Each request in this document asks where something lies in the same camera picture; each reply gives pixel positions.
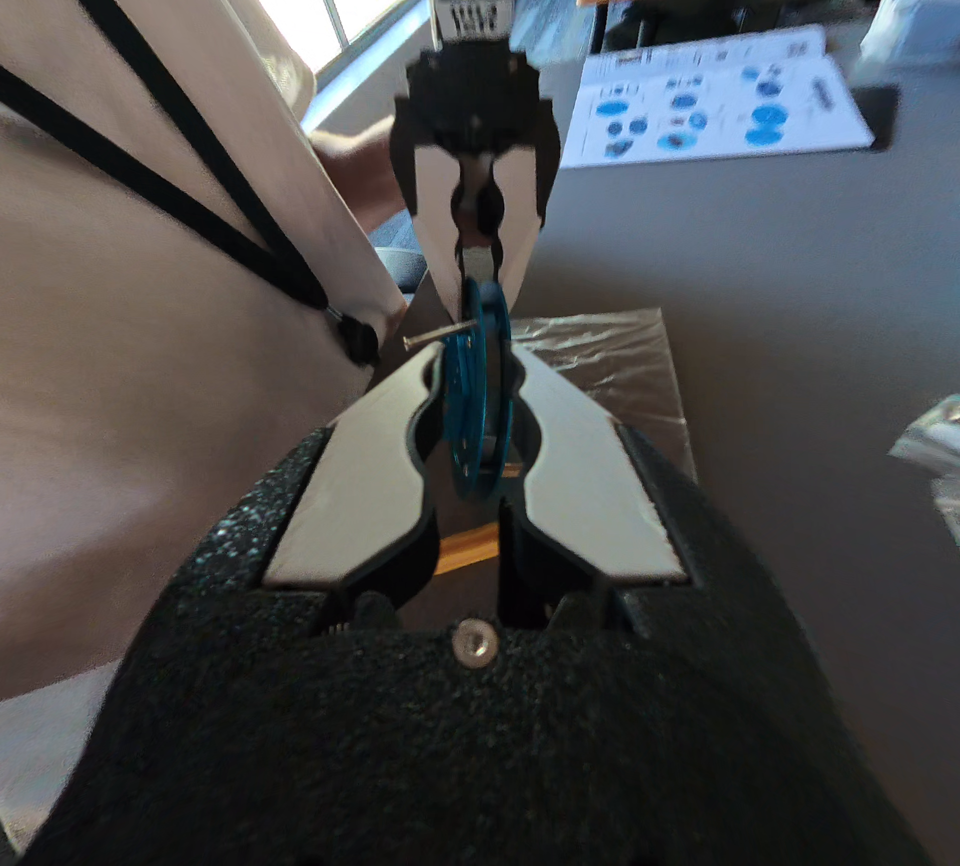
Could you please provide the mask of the black flat pad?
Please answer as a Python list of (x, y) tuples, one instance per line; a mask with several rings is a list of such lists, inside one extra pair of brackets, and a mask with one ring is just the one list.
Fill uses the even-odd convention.
[(898, 84), (860, 86), (851, 90), (852, 98), (870, 129), (869, 152), (887, 152), (894, 141), (902, 102)]

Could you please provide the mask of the large clear plastic bag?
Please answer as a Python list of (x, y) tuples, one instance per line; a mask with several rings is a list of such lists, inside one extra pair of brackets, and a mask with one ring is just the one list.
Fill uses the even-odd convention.
[(690, 429), (659, 307), (513, 319), (513, 340), (697, 481)]

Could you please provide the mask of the printed instruction sheet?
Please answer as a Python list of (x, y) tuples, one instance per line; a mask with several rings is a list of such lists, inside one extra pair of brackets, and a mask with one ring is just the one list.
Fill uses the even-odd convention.
[(560, 167), (868, 150), (823, 27), (590, 56)]

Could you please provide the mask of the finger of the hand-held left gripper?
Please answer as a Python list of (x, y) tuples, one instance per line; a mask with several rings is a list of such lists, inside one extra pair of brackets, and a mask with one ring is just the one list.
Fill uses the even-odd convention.
[(414, 232), (441, 305), (451, 320), (462, 318), (463, 275), (457, 248), (460, 231), (452, 200), (461, 184), (459, 161), (442, 148), (414, 149)]
[(531, 148), (515, 147), (493, 162), (491, 174), (502, 196), (504, 213), (490, 254), (495, 281), (512, 312), (544, 222), (537, 207), (536, 153)]

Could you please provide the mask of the large glass window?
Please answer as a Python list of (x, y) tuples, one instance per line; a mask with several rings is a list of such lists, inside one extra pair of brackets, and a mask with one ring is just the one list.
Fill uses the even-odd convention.
[(354, 61), (416, 0), (257, 0), (314, 75)]

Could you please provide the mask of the person's left forearm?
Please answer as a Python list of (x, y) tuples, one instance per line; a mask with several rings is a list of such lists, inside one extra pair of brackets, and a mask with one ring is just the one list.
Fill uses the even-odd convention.
[(396, 179), (390, 143), (394, 117), (355, 135), (321, 129), (308, 140), (333, 187), (366, 235), (406, 208)]

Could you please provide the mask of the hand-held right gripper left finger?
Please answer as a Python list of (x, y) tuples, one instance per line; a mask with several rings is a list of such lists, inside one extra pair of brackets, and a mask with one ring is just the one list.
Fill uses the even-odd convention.
[(346, 605), (366, 592), (402, 608), (440, 553), (426, 459), (442, 432), (444, 347), (427, 345), (338, 416), (262, 578)]

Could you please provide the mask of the black mesh office chair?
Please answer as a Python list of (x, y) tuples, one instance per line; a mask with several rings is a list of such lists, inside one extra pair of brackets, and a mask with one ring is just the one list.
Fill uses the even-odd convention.
[(374, 249), (403, 296), (414, 296), (423, 282), (427, 264), (423, 254), (406, 248)]

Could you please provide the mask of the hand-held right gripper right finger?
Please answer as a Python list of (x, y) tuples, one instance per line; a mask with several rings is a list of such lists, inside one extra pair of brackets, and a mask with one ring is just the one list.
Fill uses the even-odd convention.
[(499, 511), (497, 617), (544, 630), (561, 606), (614, 626), (621, 595), (690, 586), (676, 524), (629, 429), (526, 347), (510, 349), (518, 479)]

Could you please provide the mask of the blue round metal turntable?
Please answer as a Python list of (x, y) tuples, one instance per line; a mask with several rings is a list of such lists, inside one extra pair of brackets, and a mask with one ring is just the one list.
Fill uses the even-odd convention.
[(442, 345), (442, 427), (454, 487), (464, 500), (484, 501), (498, 490), (511, 445), (512, 330), (498, 283), (466, 279), (461, 304), (461, 320), (402, 343), (407, 351)]

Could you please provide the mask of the yellow-handled screwdriver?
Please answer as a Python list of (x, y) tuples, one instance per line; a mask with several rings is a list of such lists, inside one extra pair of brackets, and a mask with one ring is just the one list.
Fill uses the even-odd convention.
[(494, 522), (445, 536), (439, 545), (435, 576), (496, 559), (499, 556), (499, 524)]

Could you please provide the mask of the pile of small screw bags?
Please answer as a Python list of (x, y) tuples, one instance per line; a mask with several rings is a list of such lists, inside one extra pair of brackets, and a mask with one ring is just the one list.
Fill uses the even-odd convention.
[(956, 544), (959, 543), (959, 395), (952, 394), (915, 419), (896, 440), (889, 456), (932, 475), (930, 489)]

